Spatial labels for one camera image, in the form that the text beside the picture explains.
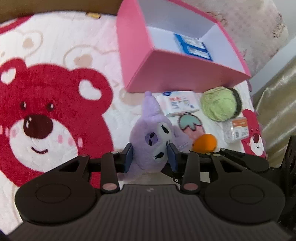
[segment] clear plastic container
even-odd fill
[[[224,140],[233,143],[249,137],[247,118],[238,117],[222,123]]]

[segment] green yarn ball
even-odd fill
[[[237,112],[237,101],[233,92],[225,87],[216,87],[203,93],[201,108],[214,121],[226,121]]]

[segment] orange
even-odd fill
[[[212,134],[203,134],[194,141],[192,150],[198,153],[206,154],[207,152],[213,152],[216,147],[216,137]]]

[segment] bear nose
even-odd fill
[[[258,143],[258,141],[259,141],[259,134],[258,133],[255,133],[253,135],[253,140],[254,140],[255,143]]]
[[[53,122],[46,115],[28,115],[23,128],[28,137],[44,139],[52,132]]]

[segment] gold satin curtain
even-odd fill
[[[278,167],[291,135],[296,135],[296,58],[279,72],[255,104],[271,166]]]

